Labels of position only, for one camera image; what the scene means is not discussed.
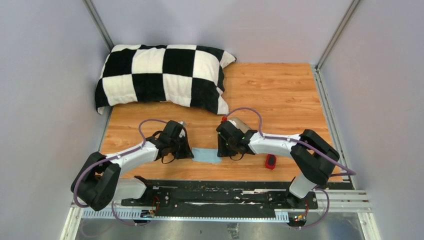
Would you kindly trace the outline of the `light blue cleaning cloth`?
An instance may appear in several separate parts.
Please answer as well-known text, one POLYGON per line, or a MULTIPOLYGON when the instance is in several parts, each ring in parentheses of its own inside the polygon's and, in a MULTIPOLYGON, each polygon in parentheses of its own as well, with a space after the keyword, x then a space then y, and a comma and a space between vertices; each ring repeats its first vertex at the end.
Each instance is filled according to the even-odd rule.
POLYGON ((195 162, 209 163, 209 164, 220 164, 222 158, 218 156, 218 150, 216 148, 192 148, 194 157, 192 158, 195 162))

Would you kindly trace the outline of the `beige plaid glasses case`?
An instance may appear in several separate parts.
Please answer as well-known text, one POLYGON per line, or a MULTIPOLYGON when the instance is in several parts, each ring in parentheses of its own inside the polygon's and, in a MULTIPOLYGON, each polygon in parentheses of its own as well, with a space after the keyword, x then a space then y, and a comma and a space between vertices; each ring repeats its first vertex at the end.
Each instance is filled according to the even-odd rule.
POLYGON ((241 130, 244 134, 248 130, 251 130, 251 128, 247 124, 245 124, 241 119, 239 119, 238 117, 233 116, 230 119, 236 120, 236 122, 237 122, 236 128, 239 129, 239 130, 241 130))

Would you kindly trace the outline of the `red sunglasses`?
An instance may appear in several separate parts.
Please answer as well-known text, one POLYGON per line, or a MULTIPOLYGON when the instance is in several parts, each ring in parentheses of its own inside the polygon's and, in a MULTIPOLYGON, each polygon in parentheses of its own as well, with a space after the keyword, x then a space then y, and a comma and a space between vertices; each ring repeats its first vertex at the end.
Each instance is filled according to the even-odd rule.
POLYGON ((276 167, 277 157, 274 154, 268 154, 265 159, 264 166, 273 170, 276 167))

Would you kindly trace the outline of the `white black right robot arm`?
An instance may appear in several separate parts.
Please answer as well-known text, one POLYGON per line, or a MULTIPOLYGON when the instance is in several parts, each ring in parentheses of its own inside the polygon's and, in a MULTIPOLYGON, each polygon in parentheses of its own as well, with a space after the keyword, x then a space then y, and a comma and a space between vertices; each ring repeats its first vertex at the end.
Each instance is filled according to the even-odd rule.
POLYGON ((340 159, 340 154, 315 131, 306 129, 301 134, 278 135, 242 130, 233 120, 225 120, 216 128, 218 156, 275 155, 294 160, 300 174, 285 191, 285 202, 298 209, 306 195, 315 187, 325 185, 340 159))

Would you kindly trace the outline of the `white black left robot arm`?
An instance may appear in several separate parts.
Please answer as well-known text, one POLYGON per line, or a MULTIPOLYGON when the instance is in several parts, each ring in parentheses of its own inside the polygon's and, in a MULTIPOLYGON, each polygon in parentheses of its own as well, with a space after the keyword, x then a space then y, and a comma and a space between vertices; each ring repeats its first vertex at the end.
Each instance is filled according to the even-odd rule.
POLYGON ((164 129, 152 136, 142 136, 142 142, 125 150, 89 155, 71 184, 73 201, 80 208, 100 211, 112 202, 134 199, 140 206, 149 206, 153 193, 142 177, 122 178, 131 170, 168 155, 173 159, 192 159, 186 124, 183 121, 166 121, 164 129))

